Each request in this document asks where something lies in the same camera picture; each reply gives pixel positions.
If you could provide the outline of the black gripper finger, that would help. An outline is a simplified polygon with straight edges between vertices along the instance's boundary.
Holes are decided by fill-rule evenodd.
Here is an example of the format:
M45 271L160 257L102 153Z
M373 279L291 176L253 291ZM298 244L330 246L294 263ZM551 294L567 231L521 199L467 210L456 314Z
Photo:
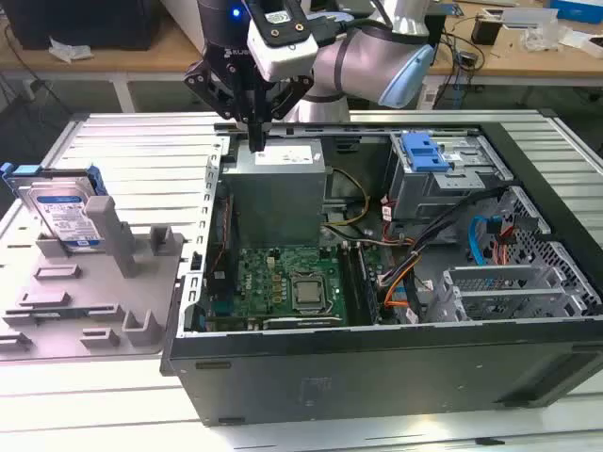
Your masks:
M216 113L235 120L247 132L251 152L258 151L258 121L253 86L245 86L245 76L236 63L227 63L218 75L208 60L200 60L186 73L187 86Z
M314 85L309 75L262 81L258 88L258 151L264 150L273 120L282 120Z

